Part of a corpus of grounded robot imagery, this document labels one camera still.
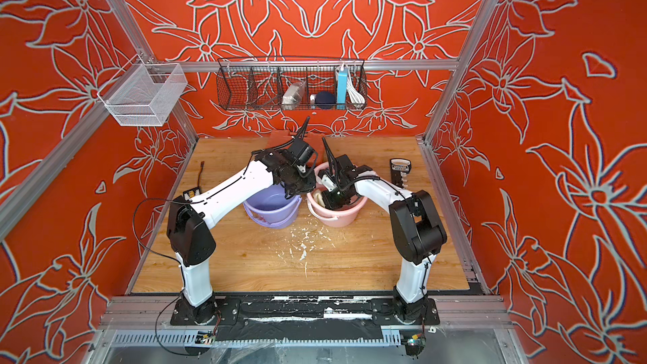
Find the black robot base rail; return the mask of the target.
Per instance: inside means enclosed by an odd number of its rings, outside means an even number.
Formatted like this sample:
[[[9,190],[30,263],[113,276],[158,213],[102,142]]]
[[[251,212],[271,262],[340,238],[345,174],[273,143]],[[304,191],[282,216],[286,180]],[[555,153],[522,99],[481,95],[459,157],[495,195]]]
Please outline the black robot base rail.
[[[415,335],[439,323],[432,298],[407,305],[392,293],[215,294],[199,308],[180,297],[170,311],[170,325],[199,326],[218,341],[379,341],[386,330]]]

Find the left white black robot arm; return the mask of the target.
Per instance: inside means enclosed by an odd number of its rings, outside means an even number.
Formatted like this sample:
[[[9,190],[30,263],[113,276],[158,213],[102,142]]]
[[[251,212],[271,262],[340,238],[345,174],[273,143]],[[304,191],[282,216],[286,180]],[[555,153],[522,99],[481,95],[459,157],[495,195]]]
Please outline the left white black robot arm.
[[[215,310],[209,259],[217,244],[211,230],[249,197],[273,185],[290,198],[313,190],[317,157],[313,150],[267,149],[253,154],[242,170],[207,192],[172,200],[167,237],[183,279],[182,302],[199,313]]]

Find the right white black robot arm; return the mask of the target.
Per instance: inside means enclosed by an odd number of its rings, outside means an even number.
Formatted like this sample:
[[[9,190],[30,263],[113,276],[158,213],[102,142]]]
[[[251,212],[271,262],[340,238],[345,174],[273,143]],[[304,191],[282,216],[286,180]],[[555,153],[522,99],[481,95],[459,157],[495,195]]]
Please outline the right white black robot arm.
[[[389,214],[394,245],[402,264],[394,287],[394,314],[412,323],[426,311],[431,268],[448,235],[431,195],[389,183],[367,166],[326,168],[316,173],[325,189],[323,202],[338,210],[355,198],[366,198]]]

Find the yellow stained cloth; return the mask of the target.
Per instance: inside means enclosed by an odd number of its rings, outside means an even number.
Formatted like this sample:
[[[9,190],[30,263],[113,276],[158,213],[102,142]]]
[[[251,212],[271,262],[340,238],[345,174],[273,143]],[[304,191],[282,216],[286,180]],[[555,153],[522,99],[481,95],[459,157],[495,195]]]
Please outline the yellow stained cloth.
[[[312,193],[313,200],[322,208],[325,208],[325,200],[323,199],[322,190],[316,189]]]

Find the pink plastic bucket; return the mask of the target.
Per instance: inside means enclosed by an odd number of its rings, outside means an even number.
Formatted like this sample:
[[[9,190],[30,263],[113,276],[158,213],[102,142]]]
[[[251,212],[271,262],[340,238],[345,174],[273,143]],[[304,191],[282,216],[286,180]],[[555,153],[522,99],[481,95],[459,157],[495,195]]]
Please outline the pink plastic bucket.
[[[315,190],[306,195],[308,202],[308,210],[324,225],[332,228],[343,228],[352,224],[357,218],[360,210],[367,204],[367,197],[359,197],[352,195],[349,202],[342,205],[339,201],[339,189],[335,188],[333,191],[334,204],[337,209],[330,209],[325,204],[324,193],[333,189],[333,180],[321,179],[319,177],[320,171],[326,171],[329,163],[322,163],[315,168],[315,178],[317,185]]]

